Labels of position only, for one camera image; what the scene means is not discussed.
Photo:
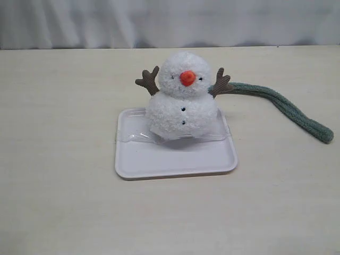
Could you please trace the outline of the green knitted scarf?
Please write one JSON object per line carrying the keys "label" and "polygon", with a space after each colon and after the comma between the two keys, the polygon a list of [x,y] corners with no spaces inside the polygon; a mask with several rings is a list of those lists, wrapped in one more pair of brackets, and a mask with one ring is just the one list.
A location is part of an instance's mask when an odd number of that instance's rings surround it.
{"label": "green knitted scarf", "polygon": [[220,89],[217,94],[247,95],[267,99],[274,104],[282,114],[319,141],[330,144],[334,138],[334,133],[331,129],[307,117],[286,97],[268,87],[231,82],[228,87]]}

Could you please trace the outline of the white square plastic tray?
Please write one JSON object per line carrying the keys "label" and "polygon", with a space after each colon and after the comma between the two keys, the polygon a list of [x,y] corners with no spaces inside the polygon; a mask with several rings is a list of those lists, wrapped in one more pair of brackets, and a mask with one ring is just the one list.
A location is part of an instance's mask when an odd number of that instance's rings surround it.
{"label": "white square plastic tray", "polygon": [[232,136],[213,142],[116,141],[115,170],[125,180],[225,174],[233,171],[237,164]]}

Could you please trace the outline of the white plush snowman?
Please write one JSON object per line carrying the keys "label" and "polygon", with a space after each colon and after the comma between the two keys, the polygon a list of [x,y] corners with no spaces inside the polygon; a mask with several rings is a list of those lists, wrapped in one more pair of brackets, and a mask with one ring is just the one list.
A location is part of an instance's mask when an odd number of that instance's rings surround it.
{"label": "white plush snowman", "polygon": [[143,70],[135,83],[151,95],[146,107],[149,130],[166,140],[208,134],[218,118],[215,98],[233,89],[230,79],[221,67],[212,84],[207,61],[190,52],[178,52],[161,67]]}

